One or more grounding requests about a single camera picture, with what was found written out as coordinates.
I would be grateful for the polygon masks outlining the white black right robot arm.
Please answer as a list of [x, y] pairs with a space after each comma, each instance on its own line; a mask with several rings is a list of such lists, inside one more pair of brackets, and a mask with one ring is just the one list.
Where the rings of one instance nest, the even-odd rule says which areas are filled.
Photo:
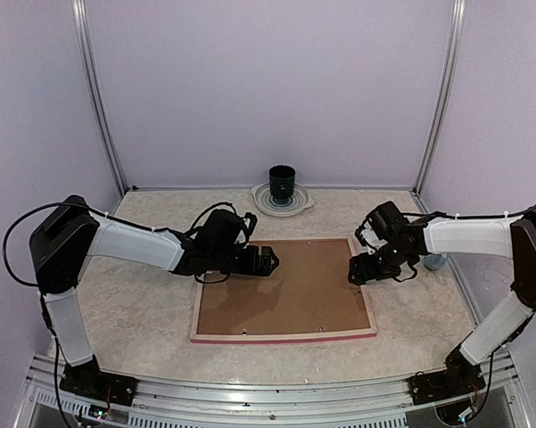
[[511, 285], [503, 299], [479, 322], [447, 359], [438, 386], [458, 395], [493, 351], [511, 342], [536, 315], [536, 206], [510, 214], [460, 216], [433, 212], [404, 213], [387, 201], [371, 210], [355, 231], [364, 252], [349, 262], [348, 280], [403, 282], [401, 268], [413, 276], [429, 256], [456, 261], [499, 259], [511, 268]]

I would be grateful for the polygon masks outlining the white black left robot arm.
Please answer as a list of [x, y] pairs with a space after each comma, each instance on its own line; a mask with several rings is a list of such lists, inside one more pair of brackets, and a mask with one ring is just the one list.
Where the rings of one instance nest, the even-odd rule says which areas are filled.
[[77, 195], [54, 207], [30, 235], [29, 248], [58, 348], [74, 367], [73, 383], [90, 397], [107, 387], [78, 303], [79, 276], [88, 259], [124, 260], [191, 276], [198, 283], [209, 273], [219, 273], [222, 280], [232, 275], [268, 277], [279, 259], [271, 247], [250, 243], [257, 221], [250, 212], [239, 215], [230, 202], [211, 205], [185, 232], [115, 218], [90, 208]]

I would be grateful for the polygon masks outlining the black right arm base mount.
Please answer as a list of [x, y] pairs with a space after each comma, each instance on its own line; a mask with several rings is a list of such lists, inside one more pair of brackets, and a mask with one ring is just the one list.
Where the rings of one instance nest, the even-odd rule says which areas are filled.
[[419, 372], [408, 378], [409, 392], [415, 406], [470, 394], [485, 386], [481, 374], [460, 378], [450, 376], [446, 370], [428, 374]]

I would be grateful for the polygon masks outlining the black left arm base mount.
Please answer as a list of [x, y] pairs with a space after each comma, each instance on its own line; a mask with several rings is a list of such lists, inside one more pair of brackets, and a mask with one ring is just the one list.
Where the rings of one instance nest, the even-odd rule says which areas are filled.
[[60, 389], [110, 405], [131, 407], [137, 384], [135, 377], [107, 372], [65, 374], [60, 381]]

